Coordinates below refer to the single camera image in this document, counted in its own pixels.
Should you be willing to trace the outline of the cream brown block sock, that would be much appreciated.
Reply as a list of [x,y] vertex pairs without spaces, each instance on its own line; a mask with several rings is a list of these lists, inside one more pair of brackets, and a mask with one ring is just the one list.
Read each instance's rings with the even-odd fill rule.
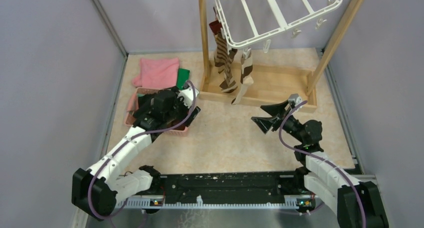
[[254,80],[252,78],[252,71],[253,71],[253,58],[252,53],[250,54],[250,57],[246,60],[244,60],[241,57],[241,75],[240,75],[240,83],[241,88],[238,91],[236,97],[232,100],[232,105],[237,105],[240,103],[242,97],[246,94],[248,88],[254,83]]

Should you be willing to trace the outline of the brown beige striped sock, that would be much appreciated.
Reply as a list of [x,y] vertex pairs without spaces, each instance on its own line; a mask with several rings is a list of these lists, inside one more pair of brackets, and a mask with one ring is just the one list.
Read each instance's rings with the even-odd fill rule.
[[228,73],[231,68],[232,59],[230,58],[230,55],[227,50],[227,42],[223,38],[221,31],[219,31],[214,36],[214,38],[216,42],[216,50],[214,52],[214,65],[218,68],[219,73]]

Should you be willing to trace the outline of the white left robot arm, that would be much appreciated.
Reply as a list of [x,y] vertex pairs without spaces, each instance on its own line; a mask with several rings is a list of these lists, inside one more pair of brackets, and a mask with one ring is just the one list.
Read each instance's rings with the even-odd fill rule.
[[188,82],[182,90],[174,86],[138,96],[135,120],[128,132],[98,162],[73,174],[72,204],[97,220],[104,220],[113,216],[119,202],[136,193],[157,193],[161,186],[160,173],[153,166],[141,166],[123,178],[119,175],[161,134],[191,125],[201,110],[196,105],[199,93]]

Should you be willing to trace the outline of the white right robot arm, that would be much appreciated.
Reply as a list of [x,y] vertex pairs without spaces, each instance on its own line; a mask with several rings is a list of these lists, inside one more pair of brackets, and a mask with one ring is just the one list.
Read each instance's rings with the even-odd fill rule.
[[262,105],[269,117],[251,120],[266,134],[278,132],[280,142],[294,151],[302,164],[296,170],[293,187],[296,192],[318,195],[337,217],[339,227],[389,227],[380,190],[372,181],[361,181],[336,165],[320,146],[322,123],[301,123],[294,113],[307,102],[301,98],[279,104]]

